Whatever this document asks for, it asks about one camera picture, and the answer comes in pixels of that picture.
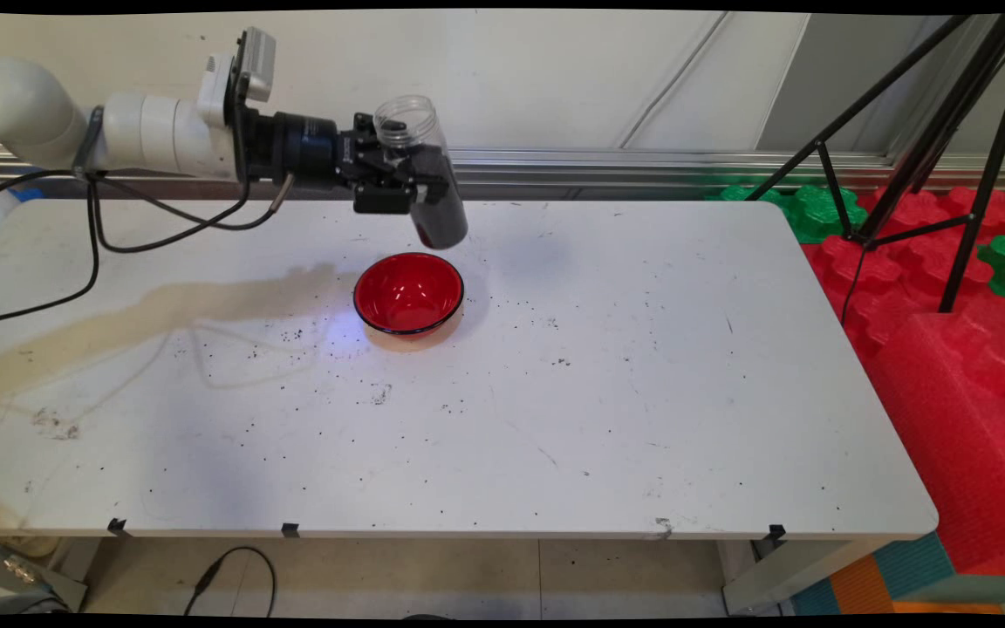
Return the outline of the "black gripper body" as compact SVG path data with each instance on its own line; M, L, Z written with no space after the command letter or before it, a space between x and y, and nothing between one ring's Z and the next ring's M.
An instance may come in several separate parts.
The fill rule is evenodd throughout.
M360 140L352 124L339 131L330 119L243 110L241 143L251 181L284 184L292 175L292 182L301 189L352 189L354 168L383 171L379 144Z

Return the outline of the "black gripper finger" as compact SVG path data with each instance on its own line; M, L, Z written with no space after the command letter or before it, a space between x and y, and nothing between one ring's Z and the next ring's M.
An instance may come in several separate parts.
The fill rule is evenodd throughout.
M450 206L452 168L424 166L379 171L352 170L352 211L361 215L443 212Z
M352 130L363 142L379 144L383 147L408 147L412 144L412 134L407 123L402 120L383 118L358 112L352 118Z

